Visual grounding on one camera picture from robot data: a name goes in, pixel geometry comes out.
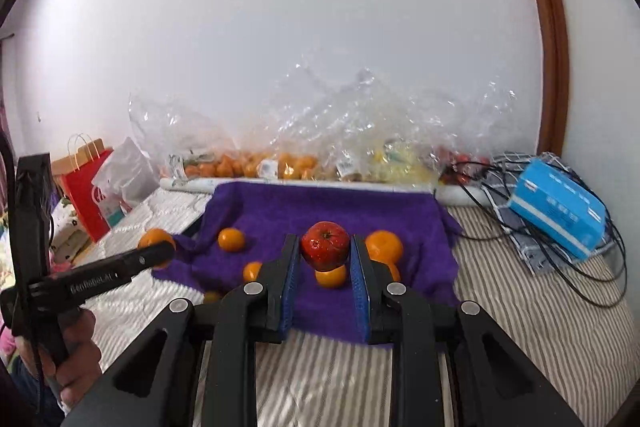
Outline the person's left hand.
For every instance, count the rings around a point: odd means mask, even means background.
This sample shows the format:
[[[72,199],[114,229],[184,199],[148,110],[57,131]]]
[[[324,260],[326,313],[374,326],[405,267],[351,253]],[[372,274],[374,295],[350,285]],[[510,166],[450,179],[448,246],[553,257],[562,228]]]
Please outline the person's left hand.
[[[58,397],[69,409],[72,409],[90,390],[92,385],[102,375],[100,348],[92,340],[96,325],[96,317],[82,309],[73,324],[64,329],[63,336],[73,350],[68,358],[56,365],[43,347],[39,347],[39,358],[36,358],[30,342],[22,336],[15,336],[18,355],[28,370],[28,373],[39,379],[38,367],[43,373],[43,382],[55,381],[58,385]]]

